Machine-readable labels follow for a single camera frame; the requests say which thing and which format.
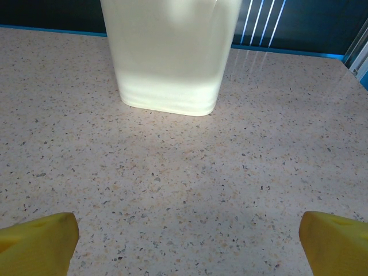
speckled countertop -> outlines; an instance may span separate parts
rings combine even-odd
[[[0,227],[74,212],[69,275],[312,275],[306,210],[368,220],[368,95],[338,60],[232,50],[217,106],[130,108],[106,38],[0,29]]]

dark background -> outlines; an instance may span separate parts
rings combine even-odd
[[[250,45],[261,1],[253,0],[242,45]],[[264,0],[252,46],[259,46],[271,3]],[[261,47],[269,44],[282,3],[274,2]],[[249,5],[243,0],[234,44],[240,44]],[[286,0],[271,48],[344,55],[367,18],[367,0]],[[1,0],[0,24],[106,32],[99,0]]]

light stripe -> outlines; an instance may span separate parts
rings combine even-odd
[[[262,41],[263,41],[263,37],[265,36],[264,33],[266,32],[267,25],[269,24],[269,20],[270,20],[270,16],[271,16],[271,12],[272,12],[272,9],[274,7],[274,4],[275,4],[275,0],[272,0],[271,8],[270,8],[270,11],[269,11],[269,16],[267,16],[266,24],[263,28],[263,33],[262,33],[262,37],[260,38],[259,46],[261,46]]]
[[[249,42],[249,46],[252,46],[252,42],[253,42],[253,38],[254,38],[254,33],[255,33],[255,29],[257,28],[257,24],[258,24],[258,19],[259,19],[259,16],[260,16],[260,11],[262,10],[262,6],[263,6],[263,1],[260,3],[260,7],[259,7],[259,10],[258,10],[258,15],[257,15],[257,19],[255,21],[255,25],[254,25],[254,29],[253,29],[253,34],[252,34],[252,38],[251,38],[251,42]]]
[[[262,69],[263,69],[263,65],[264,65],[264,63],[265,63],[265,60],[266,60],[266,57],[267,57],[268,53],[269,53],[269,52],[264,53],[264,56],[263,56],[262,62],[260,63],[260,66],[259,66],[259,71],[260,71],[260,72],[261,72],[261,71],[262,71]]]
[[[282,6],[281,6],[281,9],[280,9],[280,12],[279,12],[278,17],[277,17],[277,21],[276,21],[276,25],[275,25],[274,31],[272,32],[272,36],[271,36],[271,39],[270,39],[269,47],[271,46],[272,40],[274,39],[274,35],[275,35],[276,29],[277,29],[278,21],[280,20],[280,17],[281,17],[282,11],[283,11],[283,7],[285,6],[285,2],[286,2],[286,0],[283,0],[283,3],[282,3]]]
[[[244,29],[243,29],[243,34],[240,40],[240,45],[242,45],[243,43],[243,39],[244,39],[244,34],[246,33],[246,29],[247,29],[247,24],[248,24],[248,19],[249,19],[249,14],[251,13],[251,8],[252,8],[252,3],[253,0],[251,0],[250,4],[249,4],[249,9],[248,9],[248,14],[247,14],[247,19],[246,19],[246,23],[244,24]]]
[[[232,71],[230,74],[230,80],[233,81],[234,79],[232,78],[232,74],[234,73],[234,71],[236,71],[236,65],[237,65],[237,59],[239,58],[239,51],[236,53],[236,59],[234,62],[234,66],[232,67]]]
[[[255,64],[255,61],[257,60],[258,54],[259,54],[259,52],[256,52],[256,53],[255,53],[255,57],[254,57],[254,59],[253,59],[252,66],[251,66],[251,69],[250,69],[249,74],[248,74],[248,79],[250,78],[250,76],[251,76],[251,74],[252,74],[252,72],[253,72],[254,64]]]
[[[248,59],[249,50],[246,50],[246,51],[247,51],[246,58],[244,59],[243,66],[241,67],[241,69],[244,69],[244,67],[245,67],[245,66],[246,66],[246,64],[247,64],[247,59]]]

plastic container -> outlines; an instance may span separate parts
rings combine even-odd
[[[101,0],[123,102],[203,116],[216,104],[242,0]]]

liquid in container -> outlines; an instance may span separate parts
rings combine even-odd
[[[217,101],[242,0],[101,0],[123,102],[203,116]]]

